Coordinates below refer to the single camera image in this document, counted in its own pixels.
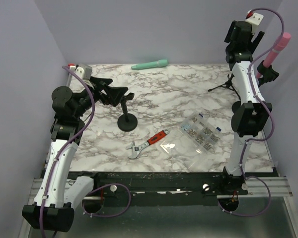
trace green tube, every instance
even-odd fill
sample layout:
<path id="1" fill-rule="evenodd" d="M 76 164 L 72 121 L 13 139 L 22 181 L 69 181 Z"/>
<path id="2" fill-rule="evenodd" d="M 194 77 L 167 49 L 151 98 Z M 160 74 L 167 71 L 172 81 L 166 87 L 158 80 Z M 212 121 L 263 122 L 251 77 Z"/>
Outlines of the green tube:
<path id="1" fill-rule="evenodd" d="M 168 65 L 168 61 L 166 59 L 162 59 L 155 62 L 133 65 L 131 66 L 131 69 L 139 70 L 139 69 L 145 69 L 145 68 L 165 67 L 167 65 Z"/>

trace gray wall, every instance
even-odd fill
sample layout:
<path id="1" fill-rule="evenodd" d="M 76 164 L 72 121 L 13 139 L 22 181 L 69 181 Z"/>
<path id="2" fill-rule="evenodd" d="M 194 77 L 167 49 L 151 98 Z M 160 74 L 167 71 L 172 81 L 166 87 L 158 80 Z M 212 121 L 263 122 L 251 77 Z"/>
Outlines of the gray wall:
<path id="1" fill-rule="evenodd" d="M 33 0 L 0 0 L 0 238 L 18 236 L 66 61 Z"/>
<path id="2" fill-rule="evenodd" d="M 276 130 L 268 140 L 278 171 L 290 181 L 298 209 L 298 0 L 284 0 L 279 13 L 285 21 L 286 31 L 292 34 L 289 45 L 273 63 L 280 73 L 275 82 L 263 85 L 261 92 L 273 104 Z M 280 34 L 280 22 L 274 18 L 257 52 L 270 47 Z M 265 128 L 270 131 L 270 123 Z"/>
<path id="3" fill-rule="evenodd" d="M 231 22 L 281 1 L 35 0 L 67 61 L 173 64 L 224 63 Z"/>

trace pink tube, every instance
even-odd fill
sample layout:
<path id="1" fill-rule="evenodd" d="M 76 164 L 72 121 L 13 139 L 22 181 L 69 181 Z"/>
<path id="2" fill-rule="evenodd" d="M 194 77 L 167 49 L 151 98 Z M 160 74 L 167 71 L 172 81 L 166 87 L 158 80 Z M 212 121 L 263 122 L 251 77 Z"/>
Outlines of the pink tube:
<path id="1" fill-rule="evenodd" d="M 266 56 L 263 65 L 268 68 L 269 66 L 272 65 L 273 61 L 275 58 L 278 56 L 280 51 L 282 51 L 288 44 L 288 42 L 291 39 L 291 34 L 288 32 L 284 32 L 283 37 L 279 41 L 279 43 L 268 53 Z M 262 76 L 260 73 L 257 73 L 256 78 L 260 78 Z"/>

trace marble table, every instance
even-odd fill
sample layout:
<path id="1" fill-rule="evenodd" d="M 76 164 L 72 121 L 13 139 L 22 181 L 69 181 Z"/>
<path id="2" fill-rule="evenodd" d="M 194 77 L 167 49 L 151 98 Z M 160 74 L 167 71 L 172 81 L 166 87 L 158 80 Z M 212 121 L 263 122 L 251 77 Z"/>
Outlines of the marble table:
<path id="1" fill-rule="evenodd" d="M 134 131 L 122 132 L 117 119 L 122 114 L 116 108 L 96 103 L 92 123 L 84 132 L 80 146 L 72 161 L 70 171 L 94 172 L 221 172 L 229 159 L 233 144 L 230 120 L 232 104 L 238 97 L 230 90 L 208 89 L 224 83 L 229 74 L 226 65 L 169 65 L 139 71 L 130 65 L 92 65 L 94 77 L 112 78 L 111 86 L 128 86 L 135 94 L 127 102 L 128 111 L 138 118 Z M 72 79 L 74 92 L 83 89 Z M 159 142 L 146 148 L 141 155 L 130 160 L 126 146 L 133 140 L 136 145 L 148 140 L 155 133 L 177 128 L 187 116 L 201 112 L 213 126 L 224 134 L 212 153 L 188 156 L 169 156 L 159 148 Z M 271 172 L 265 143 L 253 143 L 246 162 L 248 172 Z"/>

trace adjustable wrench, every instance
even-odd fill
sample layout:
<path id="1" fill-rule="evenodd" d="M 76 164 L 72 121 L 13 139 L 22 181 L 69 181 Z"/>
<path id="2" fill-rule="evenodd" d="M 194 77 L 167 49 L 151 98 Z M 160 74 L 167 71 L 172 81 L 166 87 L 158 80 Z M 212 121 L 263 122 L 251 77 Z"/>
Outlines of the adjustable wrench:
<path id="1" fill-rule="evenodd" d="M 132 160 L 136 159 L 143 149 L 156 143 L 157 141 L 161 140 L 168 134 L 169 134 L 169 130 L 162 130 L 141 145 L 135 145 L 135 141 L 133 141 L 131 145 L 126 147 L 127 150 L 132 149 L 132 154 L 131 156 L 128 156 L 128 158 Z"/>

